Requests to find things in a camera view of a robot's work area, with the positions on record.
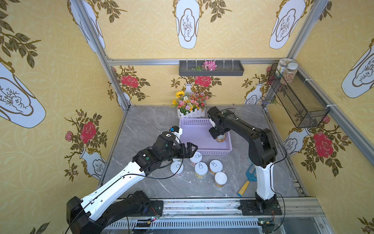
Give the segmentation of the purple plastic basket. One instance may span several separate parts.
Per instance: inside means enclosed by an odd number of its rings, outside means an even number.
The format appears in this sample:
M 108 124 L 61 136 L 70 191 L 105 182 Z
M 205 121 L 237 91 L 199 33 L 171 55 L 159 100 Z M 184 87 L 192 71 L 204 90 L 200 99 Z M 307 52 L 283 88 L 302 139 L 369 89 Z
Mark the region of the purple plastic basket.
M 209 119 L 180 119 L 179 128 L 183 130 L 179 137 L 182 143 L 197 145 L 203 156 L 227 156 L 232 151 L 230 133 L 226 133 L 225 141 L 217 142 L 209 132 L 212 128 Z

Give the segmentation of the orange can plastic lid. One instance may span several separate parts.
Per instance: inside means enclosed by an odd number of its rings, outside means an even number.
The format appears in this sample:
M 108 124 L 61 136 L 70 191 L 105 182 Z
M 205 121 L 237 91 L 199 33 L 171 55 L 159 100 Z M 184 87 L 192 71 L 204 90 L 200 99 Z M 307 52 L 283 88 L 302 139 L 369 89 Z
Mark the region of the orange can plastic lid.
M 225 142 L 227 139 L 227 133 L 219 135 L 215 140 L 219 143 Z

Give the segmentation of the small yellow can plastic lid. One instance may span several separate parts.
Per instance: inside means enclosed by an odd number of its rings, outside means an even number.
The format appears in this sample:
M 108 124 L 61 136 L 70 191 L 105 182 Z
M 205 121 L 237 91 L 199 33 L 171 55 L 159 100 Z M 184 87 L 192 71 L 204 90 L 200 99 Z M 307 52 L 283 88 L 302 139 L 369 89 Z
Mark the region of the small yellow can plastic lid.
M 214 185 L 218 188 L 223 187 L 228 181 L 228 177 L 224 172 L 217 172 L 214 176 Z

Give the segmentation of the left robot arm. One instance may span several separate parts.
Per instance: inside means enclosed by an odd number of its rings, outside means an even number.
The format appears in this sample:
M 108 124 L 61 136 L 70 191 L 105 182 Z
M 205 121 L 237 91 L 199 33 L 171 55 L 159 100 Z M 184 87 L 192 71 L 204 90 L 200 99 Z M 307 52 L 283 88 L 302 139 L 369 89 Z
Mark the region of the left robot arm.
M 132 160 L 107 183 L 80 199 L 67 202 L 68 230 L 73 234 L 100 234 L 107 226 L 130 215 L 146 214 L 150 199 L 143 191 L 136 191 L 128 198 L 117 201 L 133 185 L 161 168 L 165 161 L 189 159 L 198 146 L 180 143 L 175 132 L 163 132 L 153 146 L 140 150 Z

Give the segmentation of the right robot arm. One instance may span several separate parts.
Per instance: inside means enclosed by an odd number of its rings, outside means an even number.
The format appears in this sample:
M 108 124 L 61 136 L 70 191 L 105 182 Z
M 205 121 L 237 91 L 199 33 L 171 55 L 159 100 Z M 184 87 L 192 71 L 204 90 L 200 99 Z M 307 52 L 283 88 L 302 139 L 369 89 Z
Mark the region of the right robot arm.
M 269 129 L 261 129 L 250 125 L 237 117 L 230 110 L 219 110 L 211 107 L 208 112 L 212 124 L 209 132 L 214 139 L 229 131 L 234 131 L 248 142 L 248 156 L 256 167 L 257 190 L 256 200 L 273 204 L 277 195 L 273 189 L 273 167 L 278 155 L 273 133 Z

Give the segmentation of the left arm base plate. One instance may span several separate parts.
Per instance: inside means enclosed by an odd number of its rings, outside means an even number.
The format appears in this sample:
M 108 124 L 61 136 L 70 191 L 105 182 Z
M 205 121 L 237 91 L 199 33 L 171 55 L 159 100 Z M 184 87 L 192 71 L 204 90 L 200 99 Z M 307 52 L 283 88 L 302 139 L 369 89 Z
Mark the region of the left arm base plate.
M 162 200 L 151 200 L 148 205 L 141 208 L 139 212 L 130 214 L 128 217 L 151 217 L 151 216 L 162 216 L 164 202 Z

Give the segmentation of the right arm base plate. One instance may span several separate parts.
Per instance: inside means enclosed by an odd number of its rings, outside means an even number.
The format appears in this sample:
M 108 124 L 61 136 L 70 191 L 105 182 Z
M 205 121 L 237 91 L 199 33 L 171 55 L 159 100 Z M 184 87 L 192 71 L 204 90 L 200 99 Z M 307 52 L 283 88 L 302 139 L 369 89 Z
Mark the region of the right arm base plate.
M 241 200 L 238 210 L 242 215 L 282 215 L 281 206 L 277 200 L 260 201 L 255 199 Z

